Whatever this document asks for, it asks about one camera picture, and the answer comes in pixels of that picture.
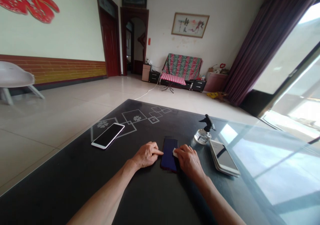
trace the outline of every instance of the glass sliding door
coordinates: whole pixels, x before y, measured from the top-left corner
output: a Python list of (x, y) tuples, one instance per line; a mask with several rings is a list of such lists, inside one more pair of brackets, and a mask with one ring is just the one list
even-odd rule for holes
[(305, 142), (320, 136), (320, 0), (309, 8), (254, 89), (274, 94), (259, 115)]

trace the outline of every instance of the red sign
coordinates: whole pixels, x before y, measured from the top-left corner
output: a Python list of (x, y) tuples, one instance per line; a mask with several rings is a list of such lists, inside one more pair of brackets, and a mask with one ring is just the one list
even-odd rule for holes
[(33, 17), (46, 24), (50, 24), (54, 18), (51, 8), (60, 12), (52, 0), (0, 0), (0, 6), (18, 14), (27, 15), (29, 11)]

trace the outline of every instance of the chair leg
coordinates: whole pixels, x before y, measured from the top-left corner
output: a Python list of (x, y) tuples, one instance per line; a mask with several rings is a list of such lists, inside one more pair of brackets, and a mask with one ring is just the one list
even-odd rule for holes
[(45, 99), (44, 96), (33, 85), (28, 86), (28, 88), (38, 97)]
[(8, 103), (8, 105), (13, 105), (13, 101), (9, 92), (8, 88), (2, 88), (3, 93), (4, 93), (4, 97), (6, 98), (6, 101)]

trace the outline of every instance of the tiled floor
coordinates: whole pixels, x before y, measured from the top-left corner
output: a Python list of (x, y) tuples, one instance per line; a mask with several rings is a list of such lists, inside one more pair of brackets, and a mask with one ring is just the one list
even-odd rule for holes
[[(131, 75), (41, 91), (45, 100), (27, 94), (14, 96), (14, 106), (0, 101), (0, 195), (126, 99), (136, 99), (154, 86)], [(157, 86), (139, 100), (270, 128), (205, 93), (162, 89)]]

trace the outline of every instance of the white plastic chair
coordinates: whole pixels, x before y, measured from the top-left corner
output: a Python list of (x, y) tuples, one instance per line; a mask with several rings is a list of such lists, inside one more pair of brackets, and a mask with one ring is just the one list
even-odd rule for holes
[(44, 99), (44, 96), (33, 86), (34, 75), (24, 71), (19, 66), (0, 61), (0, 88), (9, 105), (13, 105), (12, 98), (8, 88), (25, 87), (28, 88), (38, 97)]

